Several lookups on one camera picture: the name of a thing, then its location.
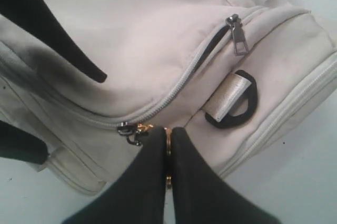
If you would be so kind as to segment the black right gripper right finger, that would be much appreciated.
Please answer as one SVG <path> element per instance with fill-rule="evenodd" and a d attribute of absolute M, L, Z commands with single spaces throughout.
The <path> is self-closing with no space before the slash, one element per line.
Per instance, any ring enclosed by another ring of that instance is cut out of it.
<path fill-rule="evenodd" d="M 184 128 L 172 130 L 171 148 L 176 223 L 280 223 L 225 183 Z"/>

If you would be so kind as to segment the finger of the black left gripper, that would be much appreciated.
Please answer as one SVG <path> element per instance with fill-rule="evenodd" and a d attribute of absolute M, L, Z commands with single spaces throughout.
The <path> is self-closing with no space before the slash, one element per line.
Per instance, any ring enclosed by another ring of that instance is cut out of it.
<path fill-rule="evenodd" d="M 44 0 L 1 0 L 1 15 L 56 51 L 90 79 L 98 83 L 107 79 L 71 39 Z"/>
<path fill-rule="evenodd" d="M 42 165 L 49 152 L 39 138 L 1 121 L 1 157 Z"/>

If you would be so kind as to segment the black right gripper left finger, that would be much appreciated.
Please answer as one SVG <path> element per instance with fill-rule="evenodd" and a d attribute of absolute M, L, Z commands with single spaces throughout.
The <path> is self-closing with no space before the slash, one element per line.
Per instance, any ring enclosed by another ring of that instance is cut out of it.
<path fill-rule="evenodd" d="M 154 127 L 129 167 L 103 194 L 64 223 L 163 223 L 163 127 Z"/>

